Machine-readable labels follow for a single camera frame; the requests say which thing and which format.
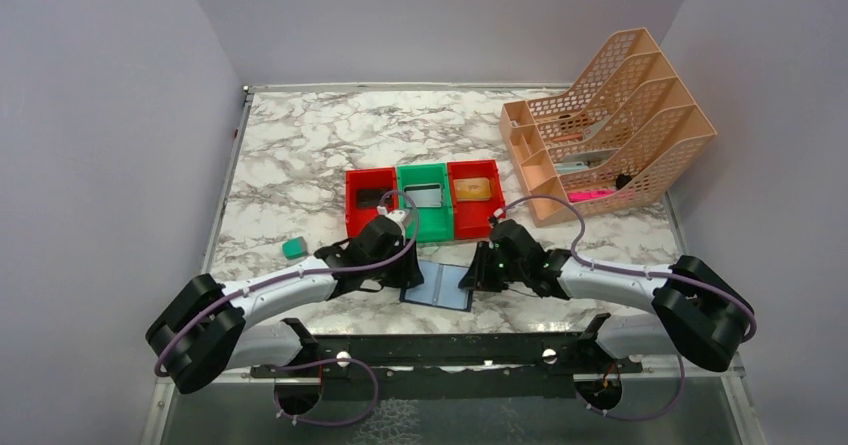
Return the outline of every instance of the teal eraser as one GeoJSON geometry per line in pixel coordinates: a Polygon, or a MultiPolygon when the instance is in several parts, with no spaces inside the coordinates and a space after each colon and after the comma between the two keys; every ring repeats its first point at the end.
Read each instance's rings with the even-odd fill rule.
{"type": "Polygon", "coordinates": [[[303,237],[286,240],[283,243],[283,255],[288,259],[300,258],[309,255],[306,240],[303,237]]]}

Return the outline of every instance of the gray wall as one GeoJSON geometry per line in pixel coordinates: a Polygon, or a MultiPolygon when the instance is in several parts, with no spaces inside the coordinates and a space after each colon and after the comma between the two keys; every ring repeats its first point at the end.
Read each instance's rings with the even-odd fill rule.
{"type": "Polygon", "coordinates": [[[240,111],[195,0],[0,0],[0,443],[136,443],[240,111]]]}
{"type": "Polygon", "coordinates": [[[660,40],[683,0],[198,0],[251,85],[564,82],[604,40],[660,40]]]}
{"type": "Polygon", "coordinates": [[[674,187],[690,249],[755,306],[769,443],[845,443],[848,0],[687,0],[663,48],[718,129],[674,187]]]}

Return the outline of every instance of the marble countertop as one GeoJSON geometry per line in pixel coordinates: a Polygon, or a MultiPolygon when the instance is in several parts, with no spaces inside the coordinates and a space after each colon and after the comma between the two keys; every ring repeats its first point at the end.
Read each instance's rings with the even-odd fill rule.
{"type": "MultiPolygon", "coordinates": [[[[497,129],[504,102],[550,95],[518,91],[356,91],[259,93],[253,101],[212,264],[220,280],[290,265],[282,242],[303,236],[309,250],[346,238],[344,171],[411,163],[494,159],[507,202],[521,190],[497,129]]],[[[519,207],[511,218],[545,247],[566,248],[575,222],[536,228],[519,207]]],[[[586,256],[672,263],[678,250],[660,204],[587,220],[586,256]]],[[[467,266],[474,243],[422,244],[422,260],[467,266]]],[[[523,292],[528,289],[519,285],[523,292]]],[[[285,314],[313,333],[468,333],[581,330],[609,311],[595,300],[562,301],[513,291],[474,294],[472,310],[398,301],[397,289],[354,292],[285,314]]]]}

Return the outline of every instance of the file organizer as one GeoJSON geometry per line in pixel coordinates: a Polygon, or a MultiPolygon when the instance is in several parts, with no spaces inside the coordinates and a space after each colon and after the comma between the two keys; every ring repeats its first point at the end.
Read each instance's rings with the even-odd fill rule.
{"type": "MultiPolygon", "coordinates": [[[[716,135],[645,29],[610,37],[564,93],[505,104],[499,128],[525,194],[567,199],[631,177],[609,196],[575,203],[586,216],[656,202],[716,135]],[[600,165],[556,172],[574,154],[601,150],[612,155],[600,165]]],[[[537,226],[576,218],[552,200],[529,207],[537,226]]]]}

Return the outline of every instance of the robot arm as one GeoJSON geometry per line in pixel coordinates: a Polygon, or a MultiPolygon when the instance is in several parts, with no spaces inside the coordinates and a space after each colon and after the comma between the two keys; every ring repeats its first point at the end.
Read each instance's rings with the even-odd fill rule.
{"type": "MultiPolygon", "coordinates": [[[[299,322],[256,327],[263,320],[359,290],[366,279],[397,288],[421,284],[414,244],[390,265],[363,267],[385,261],[403,248],[405,217],[397,211],[390,215],[376,217],[349,241],[323,247],[298,265],[263,277],[222,284],[208,274],[192,279],[146,335],[157,355],[172,347],[160,360],[178,390],[191,393],[230,368],[292,363],[305,344],[314,342],[299,322]],[[351,267],[359,271],[350,272],[351,267]],[[260,289],[250,291],[258,285],[260,289]],[[229,295],[234,298],[183,330],[200,311],[229,295]]],[[[567,250],[545,251],[512,220],[495,223],[490,241],[477,244],[469,272],[459,285],[499,292],[509,283],[523,282],[540,297],[590,298],[633,307],[647,314],[604,317],[606,321],[596,324],[590,345],[602,351],[600,358],[679,353],[708,370],[726,370],[749,325],[746,314],[721,297],[678,280],[650,276],[669,271],[708,283],[747,306],[697,258],[683,256],[673,265],[653,267],[604,261],[586,265],[567,250]],[[603,270],[609,267],[630,275],[603,270]]]]}
{"type": "Polygon", "coordinates": [[[209,274],[199,275],[153,322],[145,338],[182,393],[199,390],[229,368],[288,363],[301,347],[297,334],[285,324],[257,324],[359,290],[365,280],[395,288],[424,281],[415,244],[404,239],[406,218],[397,210],[377,216],[357,237],[263,277],[218,283],[209,274]],[[404,249],[407,252],[391,264],[378,266],[404,249]],[[219,302],[207,316],[198,317],[219,302]]]}
{"type": "Polygon", "coordinates": [[[460,287],[499,292],[523,282],[540,297],[603,300],[655,315],[615,319],[600,328],[598,344],[613,358],[679,353],[721,372],[752,325],[750,305],[696,257],[650,267],[578,259],[568,250],[545,251],[513,220],[494,222],[490,240],[478,242],[460,287]],[[688,283],[693,281],[713,291],[688,283]]]}

